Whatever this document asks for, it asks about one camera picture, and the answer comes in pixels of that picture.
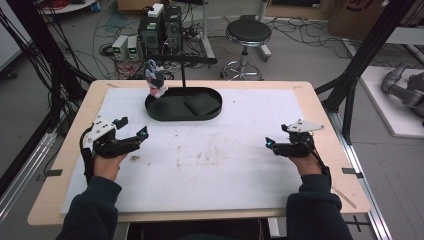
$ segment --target electronic equipment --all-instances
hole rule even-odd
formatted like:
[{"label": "electronic equipment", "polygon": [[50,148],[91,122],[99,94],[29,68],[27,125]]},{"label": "electronic equipment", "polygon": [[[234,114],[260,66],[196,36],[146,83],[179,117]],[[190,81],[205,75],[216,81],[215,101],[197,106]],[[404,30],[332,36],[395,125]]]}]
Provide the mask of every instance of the electronic equipment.
[{"label": "electronic equipment", "polygon": [[140,44],[138,43],[138,36],[128,37],[128,55],[131,61],[140,61]]},{"label": "electronic equipment", "polygon": [[159,17],[163,11],[163,4],[155,3],[153,4],[153,10],[147,12],[147,16],[149,17]]},{"label": "electronic equipment", "polygon": [[181,41],[181,7],[170,6],[165,9],[163,21],[165,23],[165,34],[168,49],[171,53],[182,51]]},{"label": "electronic equipment", "polygon": [[161,54],[165,39],[163,12],[159,17],[149,17],[143,15],[138,27],[138,34],[141,40],[143,54]]},{"label": "electronic equipment", "polygon": [[125,61],[128,57],[128,36],[119,36],[112,44],[112,50],[116,61]]}]

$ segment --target wooden table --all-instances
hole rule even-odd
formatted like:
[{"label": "wooden table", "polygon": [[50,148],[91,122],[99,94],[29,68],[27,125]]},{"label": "wooden table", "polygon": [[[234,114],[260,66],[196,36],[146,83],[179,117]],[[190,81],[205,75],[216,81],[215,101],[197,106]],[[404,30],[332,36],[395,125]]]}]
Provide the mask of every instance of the wooden table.
[{"label": "wooden table", "polygon": [[[168,87],[181,86],[180,81],[167,81]],[[344,174],[342,168],[351,168],[336,133],[330,127],[326,113],[314,89],[308,82],[287,81],[187,81],[188,87],[210,87],[220,89],[292,89],[302,109],[304,119],[321,123],[326,128],[316,131],[316,147],[330,167],[333,177],[332,192],[338,194],[343,203],[342,213],[366,213],[370,205],[359,181],[354,174]],[[29,214],[31,225],[62,224],[64,215],[60,214],[75,163],[80,155],[79,138],[91,125],[100,110],[104,96],[109,88],[147,88],[145,81],[99,80],[94,82],[81,105],[75,121],[58,153],[52,170],[62,169],[60,176],[48,177]],[[285,208],[252,209],[243,211],[207,211],[207,212],[152,212],[119,214],[119,222],[170,221],[193,219],[259,218],[285,216]]]}]

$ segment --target power supply box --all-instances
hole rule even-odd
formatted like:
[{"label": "power supply box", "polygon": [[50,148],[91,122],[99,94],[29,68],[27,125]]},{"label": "power supply box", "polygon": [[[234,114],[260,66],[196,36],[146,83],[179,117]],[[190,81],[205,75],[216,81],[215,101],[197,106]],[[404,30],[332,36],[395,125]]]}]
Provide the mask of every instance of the power supply box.
[{"label": "power supply box", "polygon": [[131,61],[140,61],[140,44],[138,43],[138,36],[128,37],[128,55]]},{"label": "power supply box", "polygon": [[113,54],[116,61],[125,61],[128,57],[128,36],[119,36],[119,38],[112,44]]}]

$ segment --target robotic hand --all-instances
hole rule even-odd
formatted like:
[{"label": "robotic hand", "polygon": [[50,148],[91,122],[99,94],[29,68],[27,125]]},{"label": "robotic hand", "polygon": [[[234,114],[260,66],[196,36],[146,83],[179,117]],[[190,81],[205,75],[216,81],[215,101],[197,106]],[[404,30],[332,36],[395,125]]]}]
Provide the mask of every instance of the robotic hand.
[{"label": "robotic hand", "polygon": [[[97,154],[103,158],[114,158],[140,149],[140,144],[149,137],[147,126],[136,133],[136,136],[118,140],[115,138],[116,130],[128,124],[128,118],[109,122],[98,116],[93,125],[86,129],[80,138],[80,150],[84,159],[84,175],[87,184],[94,175],[94,156]],[[88,142],[93,143],[93,151],[83,148],[84,136],[90,132]]]},{"label": "robotic hand", "polygon": [[309,154],[314,155],[321,166],[322,174],[329,177],[331,186],[330,168],[324,164],[319,155],[315,152],[314,139],[309,133],[310,131],[323,128],[323,125],[310,123],[300,119],[289,126],[283,124],[281,125],[281,129],[289,134],[290,143],[276,143],[274,140],[265,137],[265,147],[271,149],[275,155],[283,157],[302,158]]}]

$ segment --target stool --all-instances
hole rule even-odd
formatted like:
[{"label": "stool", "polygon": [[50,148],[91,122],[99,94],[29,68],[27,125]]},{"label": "stool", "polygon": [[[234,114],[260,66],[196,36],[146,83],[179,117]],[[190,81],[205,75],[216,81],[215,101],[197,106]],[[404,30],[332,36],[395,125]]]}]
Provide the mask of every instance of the stool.
[{"label": "stool", "polygon": [[227,26],[227,38],[243,47],[240,61],[232,61],[222,69],[221,77],[227,80],[255,77],[262,80],[259,69],[247,62],[247,48],[265,45],[271,38],[271,29],[264,23],[253,19],[239,19]]}]

